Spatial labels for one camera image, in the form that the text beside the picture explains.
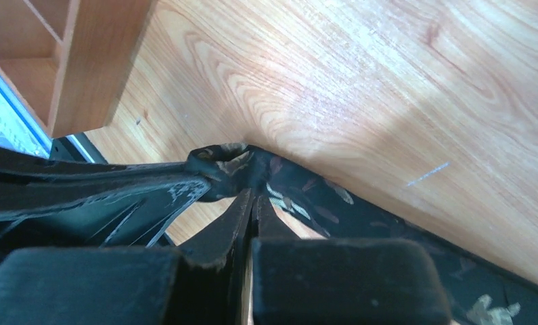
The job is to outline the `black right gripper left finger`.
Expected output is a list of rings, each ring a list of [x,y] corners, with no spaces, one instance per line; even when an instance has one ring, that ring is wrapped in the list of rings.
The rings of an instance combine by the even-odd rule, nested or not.
[[[241,324],[253,202],[242,191],[177,247],[16,250],[0,264],[0,324]]]

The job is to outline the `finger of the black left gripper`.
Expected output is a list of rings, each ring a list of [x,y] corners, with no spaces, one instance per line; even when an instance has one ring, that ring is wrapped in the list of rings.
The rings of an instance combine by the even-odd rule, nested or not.
[[[167,227],[209,187],[178,162],[66,162],[0,147],[0,251],[166,246]]]

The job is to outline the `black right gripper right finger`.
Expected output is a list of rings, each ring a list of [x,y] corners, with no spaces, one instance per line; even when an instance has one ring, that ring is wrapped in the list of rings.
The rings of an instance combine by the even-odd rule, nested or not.
[[[252,208],[255,324],[449,324],[436,266],[416,242],[299,238],[268,198]]]

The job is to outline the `black tie with gold pattern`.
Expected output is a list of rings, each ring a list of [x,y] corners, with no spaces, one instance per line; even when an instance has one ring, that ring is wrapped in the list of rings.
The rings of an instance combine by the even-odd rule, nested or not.
[[[344,187],[245,143],[192,150],[188,173],[203,176],[203,201],[251,188],[326,238],[401,238],[432,257],[460,324],[538,324],[538,286],[358,197]]]

